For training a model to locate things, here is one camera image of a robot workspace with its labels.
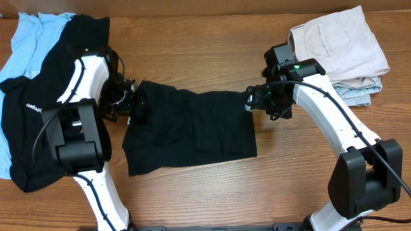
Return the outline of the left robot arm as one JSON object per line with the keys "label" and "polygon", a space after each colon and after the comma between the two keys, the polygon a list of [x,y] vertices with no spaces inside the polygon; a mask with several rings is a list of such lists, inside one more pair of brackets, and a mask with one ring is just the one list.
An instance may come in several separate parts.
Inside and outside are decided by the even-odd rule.
{"label": "left robot arm", "polygon": [[137,83],[118,71],[124,62],[109,46],[74,55],[66,90],[42,111],[40,134],[47,137],[55,165],[83,190],[96,229],[135,230],[109,170],[112,146],[105,121],[130,114]]}

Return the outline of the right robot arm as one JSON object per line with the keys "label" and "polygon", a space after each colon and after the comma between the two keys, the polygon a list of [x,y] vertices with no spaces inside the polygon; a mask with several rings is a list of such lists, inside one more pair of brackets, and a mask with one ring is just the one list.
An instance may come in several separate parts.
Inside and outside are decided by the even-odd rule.
{"label": "right robot arm", "polygon": [[307,216],[298,230],[360,230],[372,212],[399,200],[403,152],[383,141],[342,101],[314,59],[267,67],[262,85],[247,87],[247,109],[264,110],[275,121],[302,107],[329,142],[337,162],[328,183],[329,202]]}

